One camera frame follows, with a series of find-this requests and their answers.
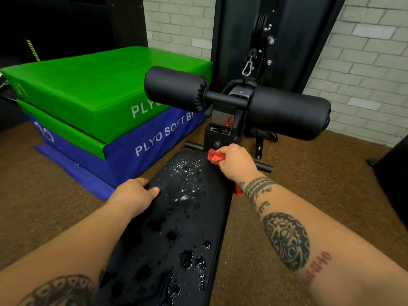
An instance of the white brick wall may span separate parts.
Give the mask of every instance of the white brick wall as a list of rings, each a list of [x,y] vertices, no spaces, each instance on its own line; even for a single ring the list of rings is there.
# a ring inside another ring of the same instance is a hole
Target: white brick wall
[[[346,0],[304,93],[329,129],[394,146],[408,135],[408,0]]]
[[[215,0],[143,0],[143,5],[149,47],[210,60]]]

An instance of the tattooed arm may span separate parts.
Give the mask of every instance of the tattooed arm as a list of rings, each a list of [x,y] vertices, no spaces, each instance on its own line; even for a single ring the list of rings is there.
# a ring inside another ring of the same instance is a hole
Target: tattooed arm
[[[116,242],[159,194],[146,184],[128,180],[92,215],[4,269],[0,304],[90,306]]]
[[[248,196],[272,247],[318,305],[407,305],[408,273],[374,246],[257,171],[238,145],[222,172]]]

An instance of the soft plyo block stack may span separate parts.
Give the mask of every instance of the soft plyo block stack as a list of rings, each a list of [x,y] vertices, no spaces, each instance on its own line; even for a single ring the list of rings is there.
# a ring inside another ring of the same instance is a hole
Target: soft plyo block stack
[[[23,64],[2,72],[44,138],[45,144],[36,148],[106,199],[204,121],[204,113],[146,97],[144,77],[152,66],[211,79],[211,62],[146,47]]]

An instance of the foam roller pad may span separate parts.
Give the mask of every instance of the foam roller pad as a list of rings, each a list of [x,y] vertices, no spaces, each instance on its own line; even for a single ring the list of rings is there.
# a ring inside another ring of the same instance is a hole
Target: foam roller pad
[[[316,138],[330,122],[330,102],[274,88],[255,89],[246,124],[296,139]]]
[[[144,90],[151,101],[190,112],[202,110],[203,94],[207,87],[208,81],[202,75],[161,66],[153,66],[144,78]]]

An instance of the rubber gym floor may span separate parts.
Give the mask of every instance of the rubber gym floor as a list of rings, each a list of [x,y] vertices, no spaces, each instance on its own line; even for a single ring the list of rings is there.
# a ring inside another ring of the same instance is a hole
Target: rubber gym floor
[[[203,143],[204,125],[187,138]],[[0,133],[0,270],[48,242],[103,205],[32,146],[42,139],[31,123]],[[153,165],[151,178],[184,142]],[[255,151],[255,140],[243,145]],[[280,136],[265,142],[271,178],[349,227],[408,270],[408,232],[391,208],[367,158],[389,150],[324,131],[312,142]],[[234,196],[211,305],[313,305],[273,252],[247,198]]]

